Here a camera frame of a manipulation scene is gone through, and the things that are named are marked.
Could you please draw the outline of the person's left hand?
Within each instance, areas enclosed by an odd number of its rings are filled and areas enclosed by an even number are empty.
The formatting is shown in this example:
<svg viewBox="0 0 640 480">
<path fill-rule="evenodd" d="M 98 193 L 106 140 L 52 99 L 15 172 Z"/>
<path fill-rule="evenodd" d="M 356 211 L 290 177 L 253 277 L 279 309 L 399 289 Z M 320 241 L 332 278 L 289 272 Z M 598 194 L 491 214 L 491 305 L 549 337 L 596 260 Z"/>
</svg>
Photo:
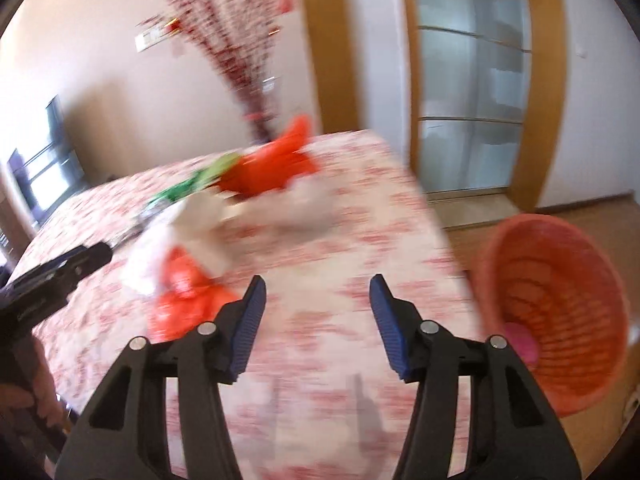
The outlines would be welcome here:
<svg viewBox="0 0 640 480">
<path fill-rule="evenodd" d="M 21 408 L 35 408 L 37 415 L 46 422 L 48 427 L 62 424 L 64 413 L 62 404 L 56 397 L 54 378 L 44 353 L 42 342 L 32 336 L 32 344 L 38 359 L 38 365 L 32 385 L 25 390 L 17 385 L 1 385 L 1 413 L 8 414 L 11 410 Z"/>
</svg>

